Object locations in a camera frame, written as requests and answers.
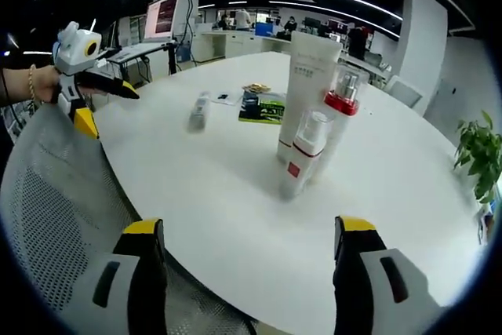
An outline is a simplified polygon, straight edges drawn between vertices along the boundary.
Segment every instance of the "green book cover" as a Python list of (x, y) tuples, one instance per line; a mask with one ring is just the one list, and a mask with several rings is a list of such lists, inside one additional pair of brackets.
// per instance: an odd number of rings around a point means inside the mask
[(243, 122), (270, 123), (280, 125), (286, 103), (281, 93), (244, 92), (238, 120)]

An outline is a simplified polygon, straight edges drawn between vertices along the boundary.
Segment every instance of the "potted plant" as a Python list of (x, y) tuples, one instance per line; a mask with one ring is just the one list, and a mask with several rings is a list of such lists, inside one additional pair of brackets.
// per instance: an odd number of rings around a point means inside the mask
[(489, 203), (493, 200), (493, 187), (502, 172), (502, 136), (493, 133), (492, 119), (485, 111), (482, 111), (482, 116), (487, 126), (480, 126), (478, 121), (459, 122), (460, 144), (454, 169), (469, 164), (468, 176), (478, 175), (474, 188), (476, 200)]

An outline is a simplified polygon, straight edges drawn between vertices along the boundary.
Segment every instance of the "person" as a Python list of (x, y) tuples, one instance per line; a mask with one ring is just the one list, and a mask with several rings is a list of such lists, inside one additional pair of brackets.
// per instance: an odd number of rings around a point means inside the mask
[(284, 30), (288, 33), (293, 33), (293, 31), (296, 30), (296, 27), (298, 26), (298, 24), (296, 23), (295, 21), (295, 18), (293, 16), (291, 16), (288, 20), (288, 22), (286, 23), (286, 25), (284, 25)]
[(319, 25), (319, 28), (317, 30), (317, 35), (319, 37), (329, 38), (330, 32), (331, 32), (331, 30), (329, 29), (328, 22), (326, 21), (325, 23), (322, 23), (321, 25)]
[(368, 35), (361, 27), (355, 27), (354, 23), (348, 24), (348, 28), (348, 55), (364, 60), (364, 54), (366, 52), (366, 39), (368, 38)]
[(251, 25), (251, 16), (245, 9), (240, 9), (235, 13), (235, 30), (248, 31)]
[(221, 16), (221, 20), (218, 22), (218, 27), (220, 27), (221, 29), (223, 29), (224, 31), (227, 31), (228, 30), (228, 23), (227, 23), (227, 14), (224, 13), (222, 16)]
[[(29, 85), (30, 71), (32, 71), (33, 94), (35, 99), (49, 103), (53, 98), (54, 89), (60, 80), (60, 73), (52, 66), (40, 68), (29, 68), (25, 70), (11, 70), (3, 68), (3, 62), (0, 62), (0, 107), (14, 105), (18, 102), (31, 100), (31, 91)], [(99, 93), (95, 89), (87, 89), (79, 86), (82, 94)], [(0, 116), (0, 183), (2, 182), (3, 172), (10, 152), (13, 148), (13, 142), (3, 124)]]

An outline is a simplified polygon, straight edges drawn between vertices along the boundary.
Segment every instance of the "gold bracelet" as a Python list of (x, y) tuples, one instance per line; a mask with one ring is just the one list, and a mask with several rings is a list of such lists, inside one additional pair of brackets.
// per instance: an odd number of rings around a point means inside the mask
[(33, 70), (36, 68), (34, 64), (30, 66), (30, 70), (28, 72), (28, 86), (30, 87), (30, 93), (31, 93), (31, 100), (33, 101), (34, 104), (37, 103), (37, 100), (35, 98), (35, 89), (33, 88)]

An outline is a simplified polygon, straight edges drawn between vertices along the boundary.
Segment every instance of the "white bottle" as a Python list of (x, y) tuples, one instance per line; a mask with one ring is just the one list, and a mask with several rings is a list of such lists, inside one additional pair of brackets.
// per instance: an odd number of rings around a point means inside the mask
[(201, 132), (206, 127), (209, 114), (209, 104), (211, 96), (209, 92), (202, 92), (191, 110), (188, 120), (188, 130), (191, 132)]
[(322, 96), (331, 89), (342, 47), (328, 38), (293, 32), (286, 108), (277, 146), (280, 161), (288, 161), (291, 143), (304, 112), (318, 106)]
[(306, 111), (289, 151), (289, 161), (279, 188), (284, 199), (302, 192), (326, 145), (328, 118), (319, 111)]
[(328, 131), (322, 156), (311, 174), (312, 181), (322, 178), (335, 155), (336, 147), (342, 140), (347, 126), (358, 113), (359, 101), (356, 98), (360, 94), (360, 85), (369, 78), (366, 72), (343, 64), (339, 64), (339, 70), (336, 89), (326, 94), (320, 108), (331, 121), (331, 129)]

